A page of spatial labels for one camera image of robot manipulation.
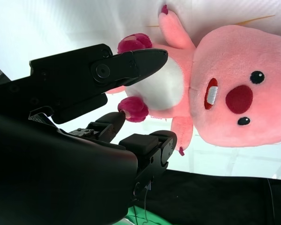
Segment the screw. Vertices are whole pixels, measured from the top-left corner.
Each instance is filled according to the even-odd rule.
[[[107,78],[111,74],[109,67],[105,64],[100,64],[96,67],[96,73],[100,78]]]
[[[55,105],[56,105],[56,106],[60,106],[60,105],[61,105],[61,101],[60,101],[60,100],[56,101],[56,102],[55,102]]]
[[[138,190],[140,189],[139,185],[140,185],[140,183],[137,182],[136,185],[135,185],[135,187],[134,187],[134,190],[133,190],[133,195],[134,195],[134,196],[136,196],[136,194],[137,194],[136,192],[138,192]]]
[[[39,103],[39,100],[38,100],[36,97],[32,97],[32,98],[30,99],[30,103],[31,103],[32,105],[37,105],[37,104]]]
[[[20,90],[20,88],[19,88],[17,85],[13,84],[13,85],[11,85],[11,86],[9,87],[9,90],[10,90],[12,93],[16,93],[16,92],[18,92],[18,91]]]
[[[130,67],[135,67],[135,63],[131,60],[131,61],[129,61],[129,66]]]
[[[106,49],[102,49],[102,55],[104,58],[108,58],[110,56],[110,53],[108,50]]]

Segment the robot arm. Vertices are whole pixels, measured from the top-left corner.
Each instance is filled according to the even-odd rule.
[[[106,225],[123,218],[166,170],[176,135],[133,134],[115,145],[121,112],[70,133],[48,117],[60,124],[103,106],[106,91],[148,77],[167,57],[156,49],[113,56],[96,45],[33,60],[31,76],[1,84],[0,224]]]

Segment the red nose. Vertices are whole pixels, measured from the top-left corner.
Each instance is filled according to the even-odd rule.
[[[253,101],[253,92],[246,86],[241,85],[232,89],[226,96],[226,105],[235,114],[246,112]]]

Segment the stuffed animal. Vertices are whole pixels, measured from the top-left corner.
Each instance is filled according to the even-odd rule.
[[[177,15],[162,8],[159,26],[169,46],[133,34],[118,52],[165,49],[165,66],[126,87],[119,105],[126,119],[141,122],[149,114],[173,118],[177,149],[183,154],[193,126],[208,143],[247,147],[281,142],[281,37],[229,25],[208,33],[196,48]]]

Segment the plush toy hand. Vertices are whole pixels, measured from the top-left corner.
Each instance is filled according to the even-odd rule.
[[[118,105],[118,111],[124,112],[129,122],[142,122],[149,114],[148,107],[140,97],[127,97]]]
[[[174,117],[171,131],[177,135],[176,150],[183,156],[192,138],[193,124],[191,117]]]
[[[145,34],[132,34],[118,44],[118,53],[125,53],[139,49],[152,48],[150,38]]]
[[[184,30],[177,15],[169,11],[167,5],[164,5],[158,17],[160,29],[163,32],[167,43],[178,49],[195,49],[191,38]]]

